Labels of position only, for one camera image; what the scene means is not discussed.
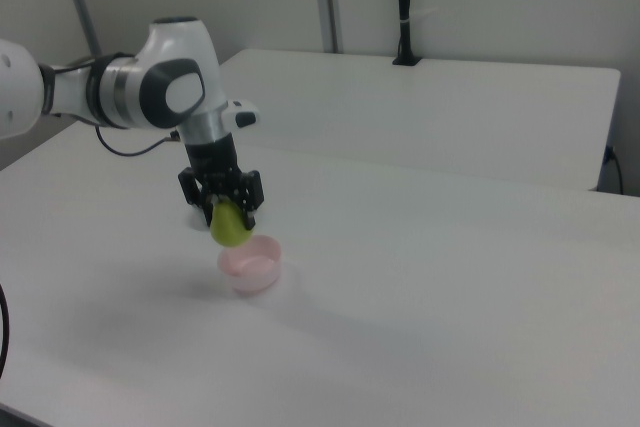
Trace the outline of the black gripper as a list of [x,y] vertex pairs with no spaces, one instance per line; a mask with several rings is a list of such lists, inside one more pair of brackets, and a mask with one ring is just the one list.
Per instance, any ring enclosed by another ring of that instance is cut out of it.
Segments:
[[253,230],[255,213],[264,202],[262,180],[257,170],[243,173],[239,168],[233,135],[185,148],[190,166],[179,173],[178,180],[186,202],[202,211],[210,227],[218,197],[236,199],[240,195],[244,227]]

